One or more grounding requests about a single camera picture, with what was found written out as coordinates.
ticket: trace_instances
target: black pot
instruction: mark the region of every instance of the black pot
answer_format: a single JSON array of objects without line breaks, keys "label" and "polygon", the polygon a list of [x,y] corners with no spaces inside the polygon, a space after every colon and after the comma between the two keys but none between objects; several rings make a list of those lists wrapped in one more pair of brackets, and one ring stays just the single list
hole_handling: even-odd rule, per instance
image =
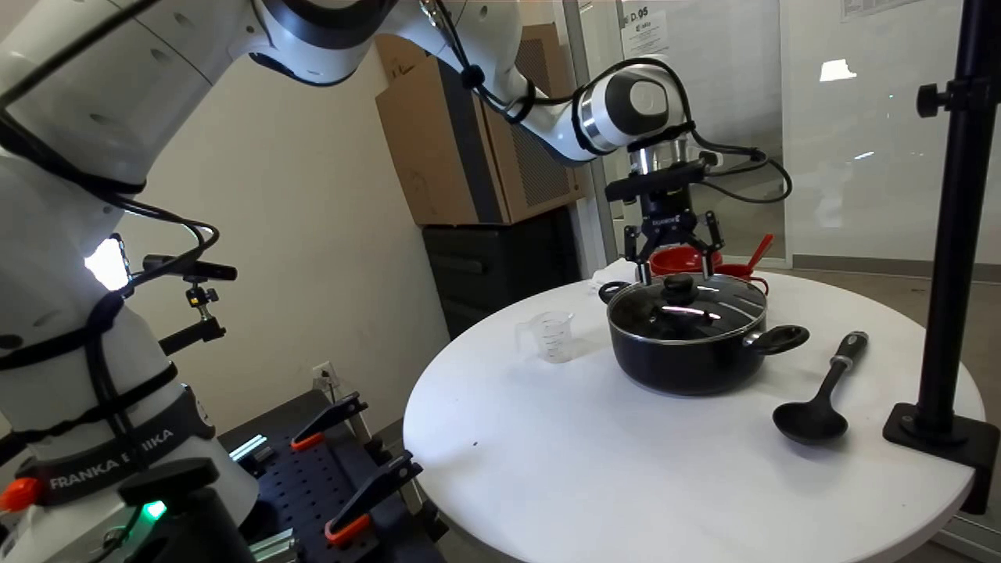
[{"label": "black pot", "polygon": [[609,281],[599,295],[625,374],[663,391],[729,391],[748,381],[768,354],[811,337],[802,324],[768,330],[768,295],[729,274],[673,274],[663,283]]}]

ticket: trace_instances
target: round white table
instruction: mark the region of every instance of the round white table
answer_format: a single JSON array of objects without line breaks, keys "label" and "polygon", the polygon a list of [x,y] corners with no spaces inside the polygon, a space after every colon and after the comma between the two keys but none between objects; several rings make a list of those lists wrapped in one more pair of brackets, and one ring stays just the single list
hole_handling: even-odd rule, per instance
[{"label": "round white table", "polygon": [[[972,470],[884,437],[895,403],[915,403],[924,329],[862,295],[768,274],[769,324],[814,337],[769,357],[750,386],[678,396],[618,367],[601,281],[578,281],[495,312],[420,377],[404,440],[441,512],[488,548],[541,563],[607,561],[899,561],[957,512]],[[531,342],[541,312],[573,315],[573,347],[552,359]],[[772,425],[807,401],[840,342],[870,349],[843,377],[847,434],[791,444]],[[961,371],[957,412],[983,419]]]}]

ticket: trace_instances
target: floor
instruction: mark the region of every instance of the floor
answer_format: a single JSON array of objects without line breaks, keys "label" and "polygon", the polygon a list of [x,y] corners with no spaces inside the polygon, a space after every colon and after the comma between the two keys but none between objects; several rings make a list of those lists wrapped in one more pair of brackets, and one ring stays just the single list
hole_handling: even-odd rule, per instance
[{"label": "floor", "polygon": [[[928,299],[926,274],[844,271],[844,269],[796,269],[796,274],[843,283],[873,299],[884,299],[918,321],[926,319],[926,299]],[[992,422],[1001,419],[1001,377],[994,374],[1001,368],[998,335],[1001,335],[1001,281],[977,281],[969,297],[969,315],[967,315],[965,364],[978,381]],[[992,511],[978,523],[1001,529],[1001,475],[994,483],[998,486],[992,495]],[[451,563],[505,563],[508,561],[475,543],[472,538],[463,538],[460,531],[451,531],[441,541],[441,555]],[[924,550],[905,556],[905,563],[969,563],[969,556],[961,556],[942,543],[926,543]]]}]

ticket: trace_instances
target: pot handle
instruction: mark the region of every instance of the pot handle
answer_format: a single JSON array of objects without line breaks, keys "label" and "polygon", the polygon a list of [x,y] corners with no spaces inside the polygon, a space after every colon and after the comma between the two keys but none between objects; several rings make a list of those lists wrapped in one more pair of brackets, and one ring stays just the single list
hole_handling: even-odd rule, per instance
[{"label": "pot handle", "polygon": [[601,292],[599,292],[599,297],[604,299],[604,302],[609,302],[618,295],[622,295],[628,283],[625,281],[607,281],[607,283],[601,283]]},{"label": "pot handle", "polygon": [[764,330],[762,337],[753,337],[753,347],[762,354],[784,354],[791,347],[802,347],[803,342],[811,342],[811,330],[802,324],[776,324],[769,330]]}]

